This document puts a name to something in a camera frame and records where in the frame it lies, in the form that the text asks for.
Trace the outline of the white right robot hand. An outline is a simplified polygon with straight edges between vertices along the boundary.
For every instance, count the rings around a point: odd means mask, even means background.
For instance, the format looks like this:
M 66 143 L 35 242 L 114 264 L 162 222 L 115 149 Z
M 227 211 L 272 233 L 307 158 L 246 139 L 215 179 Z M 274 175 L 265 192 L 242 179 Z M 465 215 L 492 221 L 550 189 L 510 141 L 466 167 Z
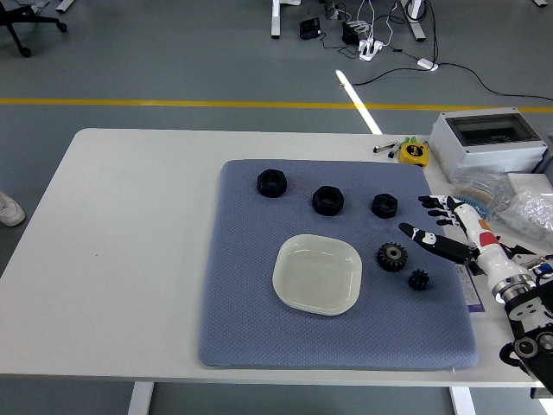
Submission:
M 499 240 L 474 207 L 450 195 L 425 195 L 418 200 L 427 208 L 428 215 L 438 216 L 438 225 L 461 228 L 468 243 L 424 231 L 408 223 L 398 228 L 420 247 L 456 264 L 475 262 L 487 276 L 487 287 L 500 302 L 508 291 L 529 290 L 535 286 L 530 272 L 508 258 Z

